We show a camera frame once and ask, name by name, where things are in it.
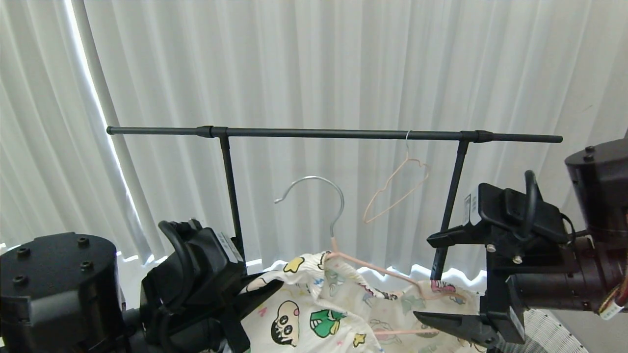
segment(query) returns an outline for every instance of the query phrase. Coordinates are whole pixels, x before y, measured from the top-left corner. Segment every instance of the white curtain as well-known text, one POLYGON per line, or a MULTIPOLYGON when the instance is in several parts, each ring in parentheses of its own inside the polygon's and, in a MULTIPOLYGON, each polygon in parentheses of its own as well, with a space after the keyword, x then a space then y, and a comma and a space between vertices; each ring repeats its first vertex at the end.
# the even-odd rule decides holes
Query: white curtain
MULTIPOLYGON (((86 1, 75 5, 90 69, 111 125, 473 130, 561 134, 561 144, 471 145, 457 195, 488 182, 524 189, 536 172, 545 200, 583 228, 563 164, 628 128, 625 1, 86 1)), ((196 217, 233 234, 219 142, 114 136, 148 239, 155 223, 196 217)), ((362 213, 405 155, 403 141, 232 138, 248 260, 328 249, 342 187, 340 248, 408 272, 429 267, 457 144, 410 142, 427 162, 423 187, 371 224, 362 213)), ((381 210, 424 177, 404 170, 381 210)), ((156 258, 163 248, 153 248, 156 258)), ((449 252, 472 278, 479 246, 449 252)))
POLYGON ((74 231, 146 260, 68 14, 61 1, 0 2, 0 250, 74 231))

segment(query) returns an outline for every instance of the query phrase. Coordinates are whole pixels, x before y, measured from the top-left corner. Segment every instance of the empty hanger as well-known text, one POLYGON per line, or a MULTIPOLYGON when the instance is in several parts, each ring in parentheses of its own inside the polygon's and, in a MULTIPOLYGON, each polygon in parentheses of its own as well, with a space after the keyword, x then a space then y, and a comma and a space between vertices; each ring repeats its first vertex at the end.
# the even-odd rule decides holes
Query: empty hanger
POLYGON ((371 206, 373 205, 373 202, 375 201, 375 199, 377 198, 377 196, 383 192, 384 190, 386 190, 388 188, 388 184, 390 184, 391 180, 394 178, 394 176, 399 173, 399 170, 401 170, 403 168, 403 166, 407 163, 407 162, 417 162, 419 164, 419 167, 424 167, 427 168, 428 165, 422 163, 420 160, 416 160, 414 158, 410 158, 410 147, 408 146, 408 136, 410 135, 410 131, 412 130, 408 130, 408 133, 406 134, 406 159, 397 167, 397 169, 395 169, 395 171, 391 174, 391 176, 388 177, 388 180, 386 180, 386 184, 384 185, 383 188, 379 189, 375 195, 373 195, 373 197, 371 198, 371 201, 369 202, 369 205, 366 207, 366 209, 364 210, 364 216, 362 216, 362 220, 364 221, 364 223, 371 223, 373 220, 375 220, 376 218, 378 218, 379 216, 381 216, 382 214, 385 214, 386 212, 390 211, 391 208, 397 206, 398 203, 400 203, 401 201, 403 201, 406 197, 408 197, 411 193, 413 193, 416 189, 418 189, 421 184, 423 184, 423 182, 425 182, 425 180, 427 180, 428 176, 430 175, 430 171, 426 170, 425 172, 425 177, 423 178, 423 180, 421 180, 419 182, 419 184, 417 184, 414 188, 412 188, 410 191, 408 191, 405 195, 403 195, 403 197, 401 197, 399 200, 397 200, 394 204, 390 205, 387 209, 383 210, 382 212, 379 212, 378 214, 376 214, 375 216, 373 216, 373 218, 370 219, 366 219, 367 214, 369 213, 369 209, 371 209, 371 206))
MULTIPOLYGON (((319 179, 322 180, 328 184, 330 184, 331 186, 333 186, 334 189, 336 189, 336 191, 338 192, 338 195, 340 197, 340 209, 338 209, 338 212, 336 213, 336 217, 333 219, 333 221, 330 223, 329 225, 329 233, 331 235, 331 239, 332 239, 332 252, 327 254, 327 259, 331 259, 331 258, 343 258, 349 261, 352 261, 353 263, 359 264, 361 266, 364 266, 366 268, 370 268, 370 269, 374 269, 380 273, 385 273, 388 274, 389 276, 393 276, 396 278, 399 278, 401 280, 410 282, 412 285, 416 286, 419 294, 425 299, 425 300, 432 300, 432 299, 438 299, 438 298, 442 298, 444 296, 461 296, 458 295, 456 293, 441 293, 440 295, 434 296, 434 297, 425 297, 423 295, 423 290, 421 289, 421 287, 419 286, 419 283, 415 280, 413 280, 410 277, 407 276, 403 276, 402 274, 398 274, 392 271, 388 271, 384 268, 375 266, 371 263, 367 263, 365 261, 359 260, 354 258, 353 256, 349 256, 345 253, 342 253, 340 250, 338 250, 338 244, 336 242, 336 238, 334 237, 333 234, 333 227, 336 224, 336 221, 338 221, 338 219, 340 218, 340 216, 342 215, 342 212, 345 209, 345 195, 342 193, 342 190, 340 189, 340 187, 338 187, 338 185, 336 185, 334 182, 330 181, 329 179, 323 178, 322 176, 317 176, 317 175, 308 175, 308 176, 304 176, 303 178, 297 179, 295 181, 292 182, 292 184, 290 184, 290 186, 286 189, 286 191, 283 193, 283 196, 281 196, 280 198, 277 198, 274 202, 276 204, 280 203, 281 201, 283 201, 287 196, 288 193, 290 193, 290 190, 292 190, 292 188, 297 184, 302 182, 303 180, 309 180, 309 179, 319 179)), ((435 333, 435 332, 439 332, 438 330, 435 329, 426 329, 426 330, 402 330, 402 331, 374 331, 375 335, 399 335, 399 334, 427 334, 427 333, 435 333)))

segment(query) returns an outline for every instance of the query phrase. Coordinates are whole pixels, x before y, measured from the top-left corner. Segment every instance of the horizontal bar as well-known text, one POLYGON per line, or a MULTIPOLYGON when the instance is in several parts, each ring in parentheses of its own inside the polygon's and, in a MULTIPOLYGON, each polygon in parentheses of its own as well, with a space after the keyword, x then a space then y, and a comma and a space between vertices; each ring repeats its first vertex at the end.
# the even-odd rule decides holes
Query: horizontal bar
POLYGON ((406 130, 343 130, 343 129, 249 129, 199 126, 197 128, 117 128, 109 126, 107 133, 114 134, 157 134, 197 135, 207 138, 220 137, 269 137, 269 138, 343 138, 343 139, 422 139, 440 141, 519 141, 519 142, 562 142, 562 136, 530 134, 494 134, 488 131, 408 131, 406 130))

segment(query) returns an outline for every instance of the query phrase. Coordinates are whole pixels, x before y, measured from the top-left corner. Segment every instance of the clothing rack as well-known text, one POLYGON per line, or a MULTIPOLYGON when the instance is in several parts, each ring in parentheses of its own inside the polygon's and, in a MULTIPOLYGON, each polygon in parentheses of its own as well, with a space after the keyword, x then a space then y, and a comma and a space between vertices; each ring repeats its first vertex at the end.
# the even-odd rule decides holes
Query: clothing rack
MULTIPOLYGON (((222 149, 222 159, 227 177, 227 189, 229 191, 229 203, 231 216, 234 222, 235 246, 244 258, 244 242, 242 241, 242 227, 240 225, 240 213, 237 206, 236 184, 231 163, 229 137, 267 137, 267 138, 339 138, 339 139, 413 139, 413 140, 438 140, 458 141, 456 162, 453 167, 452 181, 447 194, 445 212, 441 231, 449 228, 452 218, 453 204, 455 203, 462 166, 465 162, 469 143, 484 143, 490 141, 517 141, 560 143, 562 136, 535 135, 535 134, 496 134, 490 131, 410 131, 408 130, 343 130, 343 129, 256 129, 256 128, 227 128, 224 126, 199 126, 197 128, 120 128, 109 126, 107 133, 110 135, 135 134, 135 135, 193 135, 203 138, 218 138, 222 149)), ((440 280, 447 258, 447 247, 436 250, 430 278, 440 280)))

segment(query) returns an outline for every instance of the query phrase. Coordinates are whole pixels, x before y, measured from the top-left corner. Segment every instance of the pink clothes hanger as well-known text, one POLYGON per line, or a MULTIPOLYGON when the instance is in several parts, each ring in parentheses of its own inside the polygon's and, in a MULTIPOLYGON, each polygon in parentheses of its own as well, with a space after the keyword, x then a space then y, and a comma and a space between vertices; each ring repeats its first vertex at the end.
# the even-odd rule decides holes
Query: pink clothes hanger
MULTIPOLYGON (((415 280, 413 280, 410 277, 404 276, 402 274, 398 274, 392 271, 388 271, 384 268, 381 268, 379 266, 375 266, 371 263, 367 263, 365 261, 359 260, 354 258, 353 256, 349 256, 345 253, 342 253, 339 249, 338 249, 338 244, 336 242, 336 238, 333 235, 333 227, 336 224, 336 221, 338 221, 338 219, 340 218, 340 216, 342 215, 342 212, 345 209, 345 195, 342 193, 342 190, 340 189, 340 187, 338 187, 338 185, 336 185, 334 182, 323 178, 322 176, 317 176, 317 175, 308 175, 308 176, 304 176, 303 178, 297 179, 295 181, 292 182, 292 184, 290 184, 290 186, 288 187, 288 189, 286 189, 286 191, 283 193, 283 196, 281 196, 280 198, 277 198, 274 202, 276 204, 280 203, 281 201, 283 201, 287 196, 288 193, 290 192, 290 190, 292 190, 292 188, 297 184, 302 182, 303 180, 309 180, 309 179, 319 179, 322 180, 328 184, 330 184, 331 186, 334 187, 334 189, 336 189, 336 191, 338 192, 338 195, 340 196, 340 209, 338 210, 338 213, 336 214, 336 217, 333 219, 332 223, 329 225, 329 233, 332 237, 332 252, 327 254, 327 259, 332 259, 332 258, 343 258, 346 260, 349 260, 353 263, 356 263, 358 265, 364 266, 366 268, 370 268, 370 269, 374 269, 380 273, 385 273, 388 274, 389 276, 395 277, 395 278, 399 278, 401 280, 410 282, 412 285, 416 286, 419 294, 425 299, 425 300, 432 300, 432 299, 438 299, 438 298, 442 298, 443 296, 460 296, 460 295, 456 295, 456 293, 447 293, 447 294, 440 294, 437 296, 433 296, 433 297, 426 297, 423 294, 423 290, 421 289, 419 283, 415 280)), ((375 335, 400 335, 400 334, 430 334, 430 333, 435 333, 438 332, 438 330, 435 329, 426 329, 426 330, 407 330, 407 331, 374 331, 375 335)))
POLYGON ((371 206, 373 205, 373 202, 375 201, 375 199, 377 198, 377 196, 382 193, 383 191, 385 191, 388 188, 388 185, 390 184, 391 180, 394 178, 394 176, 399 173, 399 170, 401 170, 403 168, 403 166, 407 163, 407 162, 417 162, 419 164, 419 167, 428 167, 427 164, 422 163, 420 160, 416 160, 414 158, 410 158, 410 147, 408 146, 408 136, 410 135, 410 131, 408 131, 408 133, 406 134, 406 159, 397 167, 397 169, 395 169, 395 171, 391 174, 391 176, 388 177, 388 180, 386 180, 386 184, 384 185, 384 188, 379 189, 375 195, 373 195, 373 197, 371 198, 371 201, 369 202, 369 205, 366 207, 366 209, 364 210, 364 216, 362 216, 362 220, 364 221, 364 223, 371 223, 373 220, 375 220, 376 218, 378 218, 379 216, 381 216, 382 214, 385 214, 386 212, 390 211, 391 208, 397 206, 397 204, 399 204, 401 201, 403 201, 406 197, 410 196, 411 193, 413 193, 414 191, 416 191, 416 189, 418 189, 421 184, 423 184, 423 182, 425 182, 425 180, 427 180, 428 176, 430 175, 430 171, 427 170, 425 173, 425 177, 423 178, 423 180, 421 180, 419 182, 419 184, 416 184, 416 186, 414 188, 412 188, 410 191, 408 191, 405 195, 403 195, 403 197, 401 197, 399 200, 395 201, 394 204, 390 205, 387 209, 383 210, 382 212, 379 212, 378 214, 376 214, 373 218, 370 219, 366 219, 367 214, 369 213, 369 209, 371 209, 371 206))

